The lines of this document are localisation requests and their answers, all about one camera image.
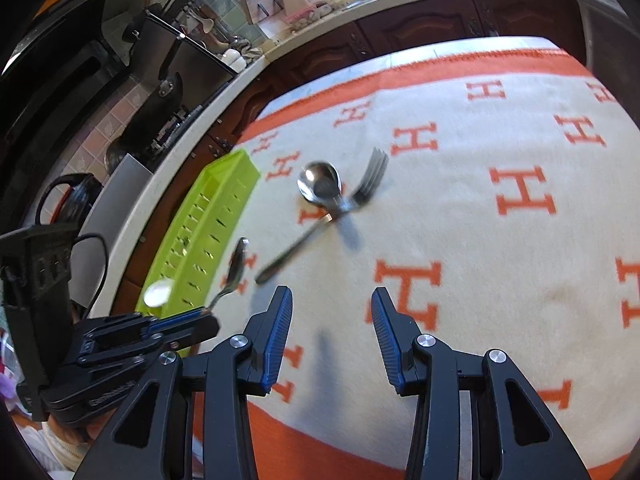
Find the metal fork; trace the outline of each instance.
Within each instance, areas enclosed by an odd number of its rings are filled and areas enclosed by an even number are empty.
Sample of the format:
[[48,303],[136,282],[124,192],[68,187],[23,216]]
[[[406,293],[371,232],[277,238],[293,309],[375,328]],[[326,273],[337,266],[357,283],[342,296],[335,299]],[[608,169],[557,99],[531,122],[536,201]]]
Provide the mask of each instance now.
[[380,185],[388,160],[386,153],[374,148],[358,189],[350,197],[340,200],[335,209],[331,208],[331,211],[313,224],[311,229],[304,233],[291,247],[280,253],[269,265],[264,267],[255,277],[255,283],[261,285],[270,280],[305,245],[311,235],[327,227],[333,220],[366,205]]

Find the orange stripe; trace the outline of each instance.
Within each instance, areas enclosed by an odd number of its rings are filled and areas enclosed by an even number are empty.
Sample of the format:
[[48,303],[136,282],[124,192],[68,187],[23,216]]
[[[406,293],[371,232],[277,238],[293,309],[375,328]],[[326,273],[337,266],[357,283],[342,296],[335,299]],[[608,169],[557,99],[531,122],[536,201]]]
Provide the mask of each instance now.
[[299,118],[369,96],[377,90],[406,88],[465,76],[505,73],[591,77],[591,73],[580,62],[559,49],[503,50],[438,57],[369,74],[300,99],[250,124],[238,144]]
[[[196,394],[193,434],[202,442],[204,394]],[[249,403],[255,463],[261,480],[402,480],[404,471],[352,455],[286,426]],[[610,480],[628,455],[589,469]]]

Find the tablecloth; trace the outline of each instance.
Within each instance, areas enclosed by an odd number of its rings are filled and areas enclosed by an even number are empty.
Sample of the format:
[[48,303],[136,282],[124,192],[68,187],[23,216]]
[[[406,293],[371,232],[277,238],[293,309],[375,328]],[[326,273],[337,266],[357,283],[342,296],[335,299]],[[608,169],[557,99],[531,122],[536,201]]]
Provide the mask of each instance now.
[[[349,193],[373,147],[390,161],[372,202],[255,285],[322,214],[301,167],[331,162]],[[278,384],[250,399],[263,480],[402,478],[415,399],[387,382],[376,286],[453,349],[507,352],[610,477],[640,437],[640,132],[585,67],[554,46],[391,66],[281,107],[239,148],[261,173],[233,236],[246,279],[204,349],[291,288]]]

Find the metal screw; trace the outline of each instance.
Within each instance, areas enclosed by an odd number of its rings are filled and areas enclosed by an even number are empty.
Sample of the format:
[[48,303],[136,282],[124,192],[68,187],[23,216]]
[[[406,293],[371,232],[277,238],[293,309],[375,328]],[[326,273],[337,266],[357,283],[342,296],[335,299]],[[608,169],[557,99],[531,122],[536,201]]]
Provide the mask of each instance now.
[[235,335],[229,340],[229,344],[233,348],[242,348],[243,346],[246,346],[248,342],[249,340],[242,334]]
[[489,352],[489,359],[494,363],[503,363],[507,360],[507,354],[502,350],[491,350]]
[[175,361],[175,352],[162,352],[158,361],[160,361],[161,365],[170,365]]
[[420,334],[418,336],[418,345],[420,346],[433,346],[436,344],[436,338],[431,334]]

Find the green plastic tray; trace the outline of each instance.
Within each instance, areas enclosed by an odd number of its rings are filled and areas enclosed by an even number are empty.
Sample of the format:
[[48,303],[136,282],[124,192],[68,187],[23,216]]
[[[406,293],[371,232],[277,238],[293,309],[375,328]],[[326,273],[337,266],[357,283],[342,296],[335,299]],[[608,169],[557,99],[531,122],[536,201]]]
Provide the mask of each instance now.
[[162,319],[204,304],[259,177],[245,150],[229,153],[202,170],[171,222],[142,288],[144,293],[151,283],[171,278],[171,296],[162,307],[149,308],[140,294],[138,312]]

